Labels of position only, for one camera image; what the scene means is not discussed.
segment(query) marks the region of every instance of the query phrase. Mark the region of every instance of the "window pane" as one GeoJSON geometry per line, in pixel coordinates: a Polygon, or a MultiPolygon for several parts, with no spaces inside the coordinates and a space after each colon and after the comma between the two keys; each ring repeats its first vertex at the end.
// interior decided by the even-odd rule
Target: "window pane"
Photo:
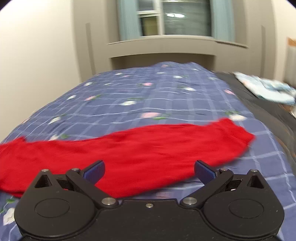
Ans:
{"type": "Polygon", "coordinates": [[[165,34],[211,36],[210,0],[163,1],[165,34]]]}
{"type": "Polygon", "coordinates": [[[139,11],[148,11],[153,9],[153,0],[138,0],[139,11]]]}
{"type": "Polygon", "coordinates": [[[143,36],[158,35],[157,17],[140,18],[143,36]]]}

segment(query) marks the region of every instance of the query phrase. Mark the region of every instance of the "silver bolt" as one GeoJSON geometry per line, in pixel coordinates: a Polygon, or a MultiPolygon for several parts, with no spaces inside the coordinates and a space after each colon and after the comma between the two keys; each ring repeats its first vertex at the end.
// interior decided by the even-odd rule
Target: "silver bolt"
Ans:
{"type": "Polygon", "coordinates": [[[152,203],[146,203],[147,208],[152,208],[154,205],[152,203]]]}
{"type": "Polygon", "coordinates": [[[116,203],[116,199],[112,197],[105,197],[102,199],[102,204],[110,206],[116,203]]]}
{"type": "Polygon", "coordinates": [[[196,204],[197,203],[197,200],[194,197],[185,197],[183,199],[183,203],[185,203],[187,205],[193,205],[193,204],[196,204]]]}

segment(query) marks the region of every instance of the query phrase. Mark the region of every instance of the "red cloth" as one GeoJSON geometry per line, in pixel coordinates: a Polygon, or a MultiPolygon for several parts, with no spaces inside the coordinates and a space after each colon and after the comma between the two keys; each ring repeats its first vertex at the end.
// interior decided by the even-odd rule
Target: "red cloth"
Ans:
{"type": "Polygon", "coordinates": [[[96,184],[114,198],[161,188],[194,175],[194,163],[222,165],[240,156],[254,135],[221,119],[206,126],[153,125],[82,141],[0,145],[0,189],[21,196],[41,169],[62,174],[97,160],[106,166],[96,184]]]}

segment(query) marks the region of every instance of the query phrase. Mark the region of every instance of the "black robotic gripper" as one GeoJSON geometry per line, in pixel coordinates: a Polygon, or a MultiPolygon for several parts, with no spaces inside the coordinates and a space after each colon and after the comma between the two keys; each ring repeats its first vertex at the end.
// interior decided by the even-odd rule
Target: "black robotic gripper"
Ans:
{"type": "Polygon", "coordinates": [[[119,202],[94,186],[105,173],[102,161],[64,175],[43,169],[15,210],[21,240],[279,240],[284,210],[258,170],[234,175],[197,161],[194,171],[205,185],[178,203],[119,202]]]}

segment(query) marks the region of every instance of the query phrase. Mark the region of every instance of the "blue floral comforter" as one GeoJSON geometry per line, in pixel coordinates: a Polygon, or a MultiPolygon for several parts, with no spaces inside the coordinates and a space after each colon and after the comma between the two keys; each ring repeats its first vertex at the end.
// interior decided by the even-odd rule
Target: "blue floral comforter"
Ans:
{"type": "MultiPolygon", "coordinates": [[[[256,135],[249,150],[227,167],[239,174],[252,168],[263,174],[285,209],[279,237],[295,240],[296,179],[281,146],[225,82],[198,64],[163,62],[95,75],[35,112],[4,142],[19,136],[27,141],[79,140],[152,124],[205,125],[226,116],[256,135]]],[[[201,186],[198,179],[185,180],[138,198],[180,200],[201,186]]],[[[0,193],[0,241],[20,238],[13,217],[17,202],[0,193]]]]}

